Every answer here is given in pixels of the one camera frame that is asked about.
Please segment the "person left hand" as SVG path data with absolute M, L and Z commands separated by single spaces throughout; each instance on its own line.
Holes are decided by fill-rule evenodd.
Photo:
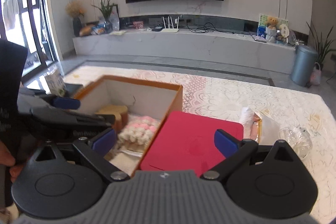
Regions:
M 0 141 L 0 164 L 10 168 L 9 173 L 11 182 L 15 182 L 25 166 L 24 164 L 18 165 L 15 163 L 14 157 L 2 141 Z

